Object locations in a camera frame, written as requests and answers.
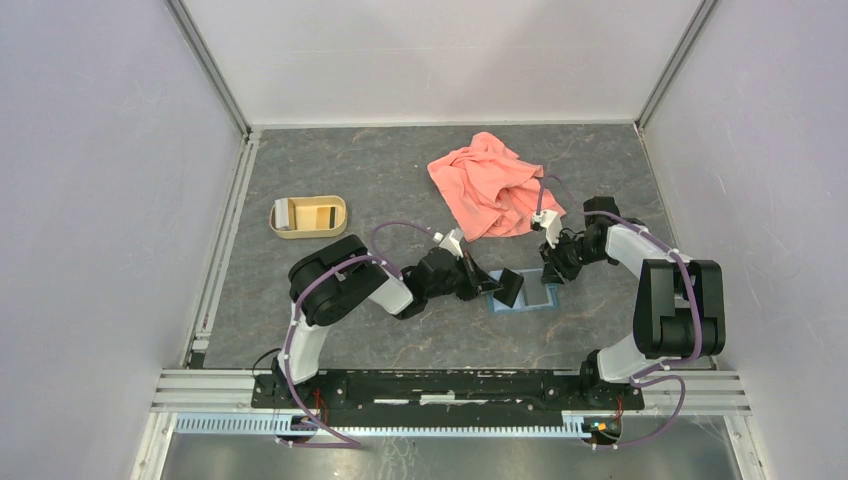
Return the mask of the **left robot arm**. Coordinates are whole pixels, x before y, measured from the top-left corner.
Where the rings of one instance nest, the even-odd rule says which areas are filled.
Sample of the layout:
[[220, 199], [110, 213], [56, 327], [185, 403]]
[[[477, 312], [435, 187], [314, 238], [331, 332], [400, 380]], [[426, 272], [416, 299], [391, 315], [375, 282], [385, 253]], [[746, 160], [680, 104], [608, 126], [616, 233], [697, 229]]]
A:
[[306, 405], [329, 327], [370, 301], [399, 320], [420, 314], [431, 299], [462, 301], [505, 290], [461, 246], [462, 230], [435, 233], [435, 246], [418, 263], [394, 273], [356, 235], [301, 259], [289, 271], [292, 318], [275, 372], [275, 392], [290, 407]]

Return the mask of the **black VIP card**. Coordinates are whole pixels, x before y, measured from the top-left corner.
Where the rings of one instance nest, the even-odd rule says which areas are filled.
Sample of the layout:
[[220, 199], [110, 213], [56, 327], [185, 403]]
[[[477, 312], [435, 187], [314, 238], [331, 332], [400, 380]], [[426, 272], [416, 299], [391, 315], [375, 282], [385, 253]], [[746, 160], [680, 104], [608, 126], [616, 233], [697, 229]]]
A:
[[522, 273], [523, 302], [528, 308], [547, 307], [552, 304], [552, 297], [547, 285], [543, 282], [543, 270], [526, 270]]

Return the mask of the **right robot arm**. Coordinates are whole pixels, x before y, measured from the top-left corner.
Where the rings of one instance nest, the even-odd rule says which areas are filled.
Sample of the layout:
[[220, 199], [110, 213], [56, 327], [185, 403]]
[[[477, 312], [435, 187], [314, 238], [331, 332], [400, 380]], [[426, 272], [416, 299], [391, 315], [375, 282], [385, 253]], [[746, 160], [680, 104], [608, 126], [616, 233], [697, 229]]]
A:
[[548, 209], [534, 212], [531, 226], [545, 235], [544, 280], [573, 281], [583, 267], [607, 262], [638, 281], [631, 334], [590, 353], [581, 365], [578, 396], [602, 408], [617, 396], [617, 384], [724, 350], [724, 282], [717, 262], [681, 254], [637, 220], [620, 217], [613, 198], [596, 196], [583, 207], [581, 232], [568, 232], [560, 214]]

